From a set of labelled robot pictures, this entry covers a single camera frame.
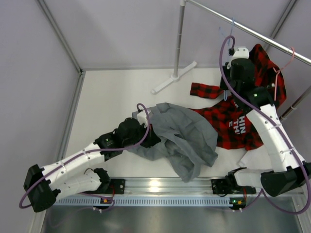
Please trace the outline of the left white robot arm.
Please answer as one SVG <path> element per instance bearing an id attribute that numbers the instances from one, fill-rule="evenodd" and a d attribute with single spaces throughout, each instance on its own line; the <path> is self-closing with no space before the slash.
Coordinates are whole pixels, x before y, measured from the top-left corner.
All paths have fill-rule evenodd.
<path id="1" fill-rule="evenodd" d="M 23 184 L 25 195 L 22 199 L 29 199 L 28 207 L 38 213 L 67 196 L 94 191 L 106 193 L 110 188 L 107 172 L 96 168 L 87 173 L 89 168 L 125 150 L 139 146 L 148 149 L 160 141 L 147 120 L 139 122 L 135 118 L 127 118 L 114 131 L 99 136 L 80 152 L 47 166 L 31 166 Z"/>

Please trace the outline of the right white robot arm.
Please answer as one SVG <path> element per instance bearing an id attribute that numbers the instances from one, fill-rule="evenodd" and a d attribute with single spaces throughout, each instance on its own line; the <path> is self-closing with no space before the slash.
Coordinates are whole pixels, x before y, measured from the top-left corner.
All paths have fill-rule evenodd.
<path id="1" fill-rule="evenodd" d="M 235 58 L 227 69 L 230 76 L 227 78 L 222 73 L 223 81 L 258 132 L 272 165 L 271 170 L 242 168 L 236 171 L 227 179 L 227 189 L 237 193 L 244 186 L 251 186 L 264 189 L 272 197 L 304 184 L 310 190 L 311 165 L 287 136 L 267 88 L 255 86 L 254 64 L 247 58 Z"/>

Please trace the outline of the grey button shirt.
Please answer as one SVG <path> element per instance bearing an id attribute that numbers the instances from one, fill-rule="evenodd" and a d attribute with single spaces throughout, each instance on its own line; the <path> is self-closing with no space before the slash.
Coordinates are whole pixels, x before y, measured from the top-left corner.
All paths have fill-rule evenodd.
<path id="1" fill-rule="evenodd" d="M 129 152 L 150 161 L 167 158 L 185 183 L 198 177 L 202 166 L 214 165 L 218 158 L 218 134 L 203 116 L 171 103 L 159 103 L 150 111 L 150 122 L 161 141 L 150 148 L 134 147 Z"/>

